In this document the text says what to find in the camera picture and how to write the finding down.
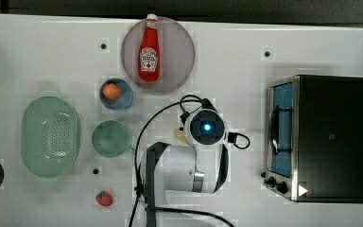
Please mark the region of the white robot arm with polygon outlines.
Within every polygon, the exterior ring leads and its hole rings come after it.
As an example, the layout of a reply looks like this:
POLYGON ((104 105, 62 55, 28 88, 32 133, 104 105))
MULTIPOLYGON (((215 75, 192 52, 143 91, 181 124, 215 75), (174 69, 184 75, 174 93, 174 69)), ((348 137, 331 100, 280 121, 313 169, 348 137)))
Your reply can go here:
POLYGON ((213 194, 227 180, 227 128, 214 108, 204 107, 183 121, 184 146, 157 142, 141 167, 145 194, 174 190, 213 194))

